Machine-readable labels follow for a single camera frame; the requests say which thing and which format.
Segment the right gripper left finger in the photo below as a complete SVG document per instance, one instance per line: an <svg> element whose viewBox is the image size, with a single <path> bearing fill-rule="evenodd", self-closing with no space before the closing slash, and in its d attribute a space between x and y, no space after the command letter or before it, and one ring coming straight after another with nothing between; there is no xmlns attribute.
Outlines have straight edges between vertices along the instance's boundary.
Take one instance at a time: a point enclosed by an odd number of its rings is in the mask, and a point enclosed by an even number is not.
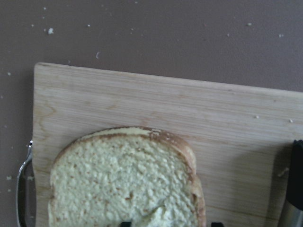
<svg viewBox="0 0 303 227"><path fill-rule="evenodd" d="M120 227L131 227L132 226L132 222L121 222Z"/></svg>

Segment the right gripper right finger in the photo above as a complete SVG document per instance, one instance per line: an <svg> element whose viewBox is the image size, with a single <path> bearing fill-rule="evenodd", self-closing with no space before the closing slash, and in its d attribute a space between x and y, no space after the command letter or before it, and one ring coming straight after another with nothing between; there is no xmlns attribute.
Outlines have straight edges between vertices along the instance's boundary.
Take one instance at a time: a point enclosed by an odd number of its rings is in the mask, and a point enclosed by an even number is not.
<svg viewBox="0 0 303 227"><path fill-rule="evenodd" d="M212 222L211 227L223 227L223 224L221 222Z"/></svg>

